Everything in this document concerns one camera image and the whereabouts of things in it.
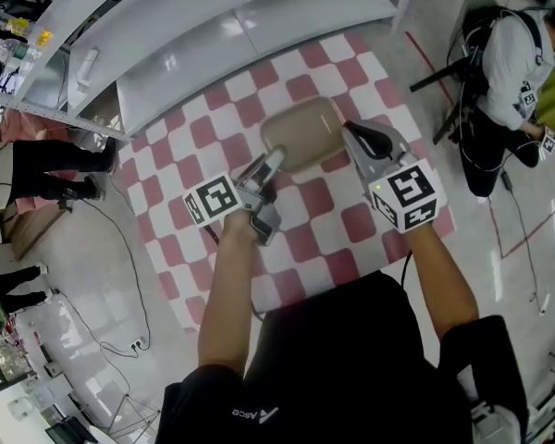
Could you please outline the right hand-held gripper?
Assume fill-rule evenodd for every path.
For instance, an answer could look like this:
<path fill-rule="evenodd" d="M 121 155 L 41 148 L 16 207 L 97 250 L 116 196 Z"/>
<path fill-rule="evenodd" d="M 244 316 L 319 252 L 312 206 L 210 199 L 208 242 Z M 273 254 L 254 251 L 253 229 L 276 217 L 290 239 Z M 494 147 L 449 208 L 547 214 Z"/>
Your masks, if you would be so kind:
<path fill-rule="evenodd" d="M 356 165 L 363 167 L 360 177 L 368 201 L 399 233 L 438 217 L 442 189 L 437 175 L 426 159 L 407 152 L 396 129 L 372 120 L 348 120 L 343 140 Z"/>

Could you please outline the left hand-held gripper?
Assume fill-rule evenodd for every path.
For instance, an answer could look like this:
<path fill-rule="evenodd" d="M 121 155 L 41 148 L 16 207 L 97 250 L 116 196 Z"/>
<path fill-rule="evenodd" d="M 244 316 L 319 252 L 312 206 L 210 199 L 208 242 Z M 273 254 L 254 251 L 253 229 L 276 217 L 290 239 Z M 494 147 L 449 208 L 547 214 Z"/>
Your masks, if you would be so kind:
<path fill-rule="evenodd" d="M 227 172 L 220 173 L 192 187 L 183 195 L 183 202 L 198 228 L 206 228 L 227 215 L 243 210 L 262 246 L 273 240 L 281 223 L 274 206 L 275 190 L 272 178 L 287 156 L 283 145 L 268 155 L 259 155 L 238 177 L 237 182 Z"/>

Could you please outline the black stool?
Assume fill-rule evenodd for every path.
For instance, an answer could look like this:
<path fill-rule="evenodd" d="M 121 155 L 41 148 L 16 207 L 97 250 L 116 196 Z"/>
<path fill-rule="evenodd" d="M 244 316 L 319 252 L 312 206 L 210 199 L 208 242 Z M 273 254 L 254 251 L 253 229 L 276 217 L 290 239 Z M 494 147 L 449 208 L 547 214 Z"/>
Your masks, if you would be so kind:
<path fill-rule="evenodd" d="M 445 68 L 435 72 L 434 74 L 419 80 L 418 82 L 412 84 L 409 87 L 411 93 L 416 93 L 426 86 L 433 84 L 434 82 L 442 82 L 443 79 L 449 76 L 458 75 L 462 77 L 465 75 L 465 70 L 469 66 L 470 59 L 465 56 L 452 64 L 446 66 Z M 437 145 L 445 135 L 450 133 L 450 130 L 460 123 L 461 118 L 461 108 L 460 102 L 454 104 L 450 111 L 450 114 L 446 117 L 441 127 L 438 129 L 433 138 L 433 143 Z"/>

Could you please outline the person's white shoe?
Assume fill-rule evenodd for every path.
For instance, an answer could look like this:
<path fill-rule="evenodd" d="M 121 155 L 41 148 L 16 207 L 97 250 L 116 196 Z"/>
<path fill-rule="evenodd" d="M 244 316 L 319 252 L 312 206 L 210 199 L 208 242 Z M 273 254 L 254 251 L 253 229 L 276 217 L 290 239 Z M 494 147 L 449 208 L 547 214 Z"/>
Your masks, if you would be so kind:
<path fill-rule="evenodd" d="M 522 444 L 516 415 L 500 405 L 482 401 L 471 410 L 474 444 Z"/>

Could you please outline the tan rectangular tray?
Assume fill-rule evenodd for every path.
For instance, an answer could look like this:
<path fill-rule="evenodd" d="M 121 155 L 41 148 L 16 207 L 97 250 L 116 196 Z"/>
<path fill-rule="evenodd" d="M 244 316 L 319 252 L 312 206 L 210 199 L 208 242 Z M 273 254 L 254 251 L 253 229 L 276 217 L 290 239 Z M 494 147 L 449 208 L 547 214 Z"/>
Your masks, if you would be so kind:
<path fill-rule="evenodd" d="M 344 149 L 345 122 L 335 103 L 316 96 L 266 119 L 260 128 L 268 152 L 280 149 L 285 157 L 279 170 L 297 174 L 332 158 Z"/>

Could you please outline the brown cardboard box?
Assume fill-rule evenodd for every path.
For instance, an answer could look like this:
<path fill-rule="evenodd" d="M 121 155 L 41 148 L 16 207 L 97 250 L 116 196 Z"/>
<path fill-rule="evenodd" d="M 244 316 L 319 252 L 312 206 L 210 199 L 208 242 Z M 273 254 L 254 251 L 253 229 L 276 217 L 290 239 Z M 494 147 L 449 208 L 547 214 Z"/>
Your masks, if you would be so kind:
<path fill-rule="evenodd" d="M 54 223 L 70 209 L 62 203 L 50 203 L 20 214 L 14 203 L 1 215 L 1 233 L 12 248 L 14 259 L 22 260 Z"/>

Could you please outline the red white checkered table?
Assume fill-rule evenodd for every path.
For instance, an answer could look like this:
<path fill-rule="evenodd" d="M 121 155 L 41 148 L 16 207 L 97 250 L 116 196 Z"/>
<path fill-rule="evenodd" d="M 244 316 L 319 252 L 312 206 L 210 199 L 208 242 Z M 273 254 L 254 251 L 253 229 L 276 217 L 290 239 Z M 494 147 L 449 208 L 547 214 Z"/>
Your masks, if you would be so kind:
<path fill-rule="evenodd" d="M 313 96 L 347 119 L 400 130 L 421 158 L 430 152 L 408 107 L 364 39 L 346 31 L 267 59 L 219 82 L 154 123 L 119 153 L 146 249 L 180 325 L 198 329 L 216 245 L 183 202 L 194 185 L 240 173 L 264 150 L 262 121 Z M 278 233 L 253 271 L 255 308 L 268 311 L 400 260 L 401 237 L 366 199 L 349 156 L 338 152 L 277 178 Z"/>

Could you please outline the white remote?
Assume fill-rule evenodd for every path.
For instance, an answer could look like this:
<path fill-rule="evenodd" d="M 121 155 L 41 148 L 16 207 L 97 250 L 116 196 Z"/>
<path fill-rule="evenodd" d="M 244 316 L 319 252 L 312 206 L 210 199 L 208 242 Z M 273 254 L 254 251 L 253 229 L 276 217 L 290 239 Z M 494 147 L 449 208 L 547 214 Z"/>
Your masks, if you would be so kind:
<path fill-rule="evenodd" d="M 77 82 L 83 86 L 89 86 L 89 76 L 93 67 L 94 62 L 99 56 L 99 50 L 94 47 L 90 49 L 83 61 L 80 64 L 80 68 L 77 71 Z"/>

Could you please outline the person's right forearm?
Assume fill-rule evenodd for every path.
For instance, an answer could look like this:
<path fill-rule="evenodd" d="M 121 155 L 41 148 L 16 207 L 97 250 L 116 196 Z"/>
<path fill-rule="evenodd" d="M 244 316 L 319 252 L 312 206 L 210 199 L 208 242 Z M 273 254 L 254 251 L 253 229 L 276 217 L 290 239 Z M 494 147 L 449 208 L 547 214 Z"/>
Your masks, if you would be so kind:
<path fill-rule="evenodd" d="M 439 339 L 479 318 L 475 296 L 463 273 L 429 223 L 404 234 L 412 253 L 425 306 Z"/>

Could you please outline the person's left forearm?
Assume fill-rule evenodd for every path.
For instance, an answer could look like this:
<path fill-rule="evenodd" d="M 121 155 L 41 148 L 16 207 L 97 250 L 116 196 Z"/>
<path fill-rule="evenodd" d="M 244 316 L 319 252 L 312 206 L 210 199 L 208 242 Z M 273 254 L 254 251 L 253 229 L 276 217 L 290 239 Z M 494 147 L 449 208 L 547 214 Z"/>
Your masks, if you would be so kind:
<path fill-rule="evenodd" d="M 227 369 L 238 380 L 244 379 L 249 355 L 256 243 L 248 212 L 225 218 L 198 338 L 198 365 Z"/>

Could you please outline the white metal shelf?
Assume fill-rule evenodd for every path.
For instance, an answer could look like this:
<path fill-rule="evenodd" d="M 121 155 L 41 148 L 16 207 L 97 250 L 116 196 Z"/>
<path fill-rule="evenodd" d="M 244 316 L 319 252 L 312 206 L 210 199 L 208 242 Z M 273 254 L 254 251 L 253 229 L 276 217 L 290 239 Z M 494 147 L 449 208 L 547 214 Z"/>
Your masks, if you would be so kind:
<path fill-rule="evenodd" d="M 261 58 L 367 22 L 398 24 L 409 1 L 53 0 L 6 74 L 0 106 L 127 140 Z M 42 31 L 53 36 L 39 47 Z M 77 71 L 94 47 L 83 86 Z"/>

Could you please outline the person's black clothing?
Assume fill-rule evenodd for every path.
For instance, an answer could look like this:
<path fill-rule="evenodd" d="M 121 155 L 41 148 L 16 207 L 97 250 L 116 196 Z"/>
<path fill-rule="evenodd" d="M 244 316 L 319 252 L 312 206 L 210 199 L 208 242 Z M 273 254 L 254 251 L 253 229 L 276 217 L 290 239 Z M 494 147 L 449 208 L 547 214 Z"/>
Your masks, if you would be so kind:
<path fill-rule="evenodd" d="M 502 317 L 425 357 L 402 287 L 375 272 L 265 317 L 244 375 L 203 365 L 165 390 L 155 444 L 473 444 L 472 411 L 528 410 Z"/>

